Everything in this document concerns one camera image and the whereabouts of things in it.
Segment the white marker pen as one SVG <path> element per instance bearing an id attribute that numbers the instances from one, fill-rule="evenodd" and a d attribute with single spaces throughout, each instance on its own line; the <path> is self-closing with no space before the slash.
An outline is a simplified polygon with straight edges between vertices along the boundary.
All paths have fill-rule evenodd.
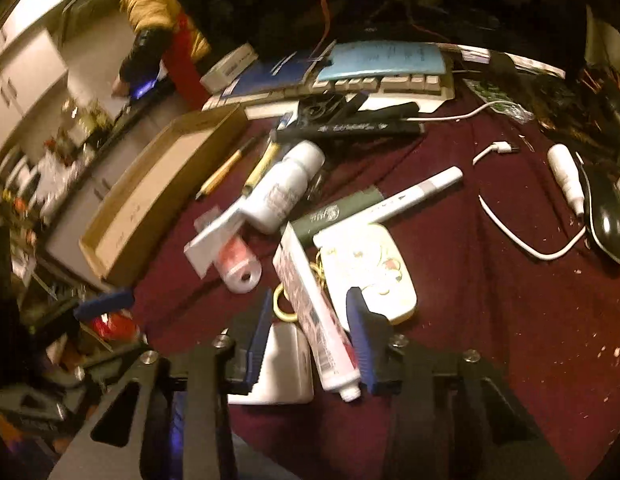
<path id="1" fill-rule="evenodd" d="M 357 214 L 341 220 L 313 236 L 313 244 L 316 248 L 323 247 L 335 236 L 348 232 L 356 226 L 367 226 L 372 223 L 381 223 L 402 212 L 410 209 L 433 195 L 451 188 L 452 185 L 462 181 L 464 174 L 462 169 L 456 166 L 447 168 L 439 174 L 435 174 L 427 180 L 406 188 L 392 195 L 378 204 L 369 206 Z"/>

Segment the white plastic bottle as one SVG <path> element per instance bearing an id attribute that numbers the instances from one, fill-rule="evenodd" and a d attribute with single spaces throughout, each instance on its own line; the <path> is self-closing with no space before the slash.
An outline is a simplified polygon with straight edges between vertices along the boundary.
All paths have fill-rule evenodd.
<path id="1" fill-rule="evenodd" d="M 324 162 L 325 155 L 316 144 L 296 144 L 245 198 L 240 209 L 246 221 L 261 233 L 275 233 L 307 192 Z"/>

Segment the dark red table cloth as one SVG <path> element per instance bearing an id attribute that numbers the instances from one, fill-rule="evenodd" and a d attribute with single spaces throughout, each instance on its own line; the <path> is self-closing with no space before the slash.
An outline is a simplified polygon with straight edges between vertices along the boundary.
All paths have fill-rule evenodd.
<path id="1" fill-rule="evenodd" d="M 620 268 L 581 242 L 553 262 L 530 259 L 478 203 L 481 194 L 511 231 L 556 252 L 579 231 L 546 166 L 549 140 L 536 122 L 482 112 L 435 122 L 410 143 L 380 143 L 337 155 L 319 198 L 330 203 L 376 185 L 391 196 L 457 166 L 459 188 L 406 211 L 387 229 L 415 286 L 413 318 L 401 325 L 430 348 L 476 349 L 507 376 L 572 479 L 586 479 L 620 431 Z M 520 152 L 471 159 L 495 140 Z M 234 295 L 214 268 L 201 280 L 183 255 L 194 221 L 237 199 L 263 148 L 255 148 L 206 202 L 186 204 L 135 285 L 133 316 L 158 351 L 184 352 L 213 337 L 251 295 Z M 301 479 L 378 479 L 388 399 L 345 403 L 320 386 L 304 405 L 232 406 L 233 429 Z"/>

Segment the clear pink toothbrush case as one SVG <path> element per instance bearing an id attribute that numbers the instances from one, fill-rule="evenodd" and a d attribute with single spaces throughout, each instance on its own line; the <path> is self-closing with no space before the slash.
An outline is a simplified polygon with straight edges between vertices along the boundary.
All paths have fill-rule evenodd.
<path id="1" fill-rule="evenodd" d="M 254 290 L 262 275 L 261 262 L 241 237 L 241 229 L 243 226 L 237 228 L 213 262 L 225 286 L 234 294 Z"/>

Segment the person in yellow jacket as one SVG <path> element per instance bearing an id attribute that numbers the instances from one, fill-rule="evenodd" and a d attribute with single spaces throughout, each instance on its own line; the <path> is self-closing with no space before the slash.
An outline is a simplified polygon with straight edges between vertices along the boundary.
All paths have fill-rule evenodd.
<path id="1" fill-rule="evenodd" d="M 209 99 L 201 84 L 211 47 L 177 0 L 120 0 L 134 32 L 134 42 L 112 84 L 114 96 L 131 94 L 164 68 L 177 93 L 193 110 Z"/>

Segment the beige computer keyboard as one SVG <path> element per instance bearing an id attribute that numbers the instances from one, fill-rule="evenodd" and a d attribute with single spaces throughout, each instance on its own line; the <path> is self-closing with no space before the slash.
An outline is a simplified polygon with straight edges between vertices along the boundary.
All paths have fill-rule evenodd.
<path id="1" fill-rule="evenodd" d="M 321 96 L 329 92 L 342 94 L 347 100 L 352 99 L 357 92 L 367 93 L 368 98 L 362 110 L 378 110 L 386 106 L 415 102 L 426 114 L 433 113 L 442 103 L 455 98 L 451 74 L 367 77 L 336 81 L 314 79 L 304 86 L 272 91 L 261 90 L 246 96 L 231 96 L 229 92 L 224 91 L 203 104 L 203 110 L 240 104 L 249 118 L 269 118 L 295 112 L 302 98 Z"/>

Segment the small white carton box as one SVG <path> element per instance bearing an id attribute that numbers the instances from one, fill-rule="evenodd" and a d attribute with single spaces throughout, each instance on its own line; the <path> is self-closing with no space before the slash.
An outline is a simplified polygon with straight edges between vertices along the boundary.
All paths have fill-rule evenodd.
<path id="1" fill-rule="evenodd" d="M 221 58 L 208 72 L 201 76 L 200 83 L 208 92 L 216 94 L 229 87 L 247 68 L 258 60 L 258 54 L 250 44 L 243 44 Z"/>

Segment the small white dropper bottle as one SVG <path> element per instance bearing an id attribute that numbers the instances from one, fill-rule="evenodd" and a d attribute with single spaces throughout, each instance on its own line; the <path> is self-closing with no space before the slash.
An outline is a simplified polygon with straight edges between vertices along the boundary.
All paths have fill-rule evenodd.
<path id="1" fill-rule="evenodd" d="M 564 144 L 554 144 L 547 151 L 547 161 L 564 198 L 578 217 L 584 214 L 584 192 L 580 182 L 579 169 Z"/>

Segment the white folded paper card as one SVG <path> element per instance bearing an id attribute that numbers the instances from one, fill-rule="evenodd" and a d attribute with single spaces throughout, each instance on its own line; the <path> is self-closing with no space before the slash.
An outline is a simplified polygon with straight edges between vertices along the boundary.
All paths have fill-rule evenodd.
<path id="1" fill-rule="evenodd" d="M 246 198 L 240 197 L 222 211 L 218 206 L 205 211 L 195 222 L 198 234 L 183 249 L 184 255 L 199 278 L 204 278 L 221 249 L 245 222 Z"/>

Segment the white square box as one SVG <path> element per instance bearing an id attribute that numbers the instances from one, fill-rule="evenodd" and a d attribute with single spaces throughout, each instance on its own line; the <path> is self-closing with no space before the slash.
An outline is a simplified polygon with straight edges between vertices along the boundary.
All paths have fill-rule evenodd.
<path id="1" fill-rule="evenodd" d="M 314 398 L 312 355 L 302 330 L 293 323 L 270 328 L 259 380 L 247 396 L 230 394 L 231 405 L 306 404 Z"/>

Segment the black plastic spool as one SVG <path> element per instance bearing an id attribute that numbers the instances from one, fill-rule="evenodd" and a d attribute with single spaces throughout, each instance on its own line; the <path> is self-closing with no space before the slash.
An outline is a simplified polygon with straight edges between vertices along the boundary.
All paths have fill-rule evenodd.
<path id="1" fill-rule="evenodd" d="M 297 125 L 305 127 L 327 124 L 346 102 L 345 96 L 334 92 L 305 96 L 298 102 Z"/>

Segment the cream white power adapter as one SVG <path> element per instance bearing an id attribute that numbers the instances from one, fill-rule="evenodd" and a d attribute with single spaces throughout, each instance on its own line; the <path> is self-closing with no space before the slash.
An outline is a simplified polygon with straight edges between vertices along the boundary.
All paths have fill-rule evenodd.
<path id="1" fill-rule="evenodd" d="M 389 231 L 378 223 L 362 224 L 313 237 L 325 284 L 342 327 L 349 328 L 347 292 L 361 290 L 369 311 L 393 325 L 415 312 L 417 294 L 410 272 Z"/>

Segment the light blue notebook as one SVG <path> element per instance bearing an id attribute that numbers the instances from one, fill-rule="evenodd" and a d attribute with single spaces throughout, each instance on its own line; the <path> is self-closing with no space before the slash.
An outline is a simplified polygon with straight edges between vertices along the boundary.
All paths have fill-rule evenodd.
<path id="1" fill-rule="evenodd" d="M 443 75 L 443 55 L 435 44 L 406 41 L 360 41 L 336 44 L 317 79 Z"/>

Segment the yellow wooden pencil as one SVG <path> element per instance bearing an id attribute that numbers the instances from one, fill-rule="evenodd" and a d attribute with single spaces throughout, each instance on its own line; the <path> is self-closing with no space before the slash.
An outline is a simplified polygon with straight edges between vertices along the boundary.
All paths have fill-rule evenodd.
<path id="1" fill-rule="evenodd" d="M 208 196 L 227 176 L 231 169 L 240 161 L 259 141 L 258 136 L 254 136 L 229 156 L 223 164 L 214 171 L 213 174 L 201 185 L 195 195 L 195 200 L 203 200 Z"/>

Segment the white red toothpaste tube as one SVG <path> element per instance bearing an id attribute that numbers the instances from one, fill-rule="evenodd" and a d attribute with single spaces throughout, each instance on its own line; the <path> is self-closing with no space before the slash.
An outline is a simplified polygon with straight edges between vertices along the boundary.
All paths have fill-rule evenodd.
<path id="1" fill-rule="evenodd" d="M 322 388 L 338 393 L 345 402 L 360 399 L 361 373 L 353 346 L 290 223 L 279 241 L 273 266 L 307 337 Z"/>

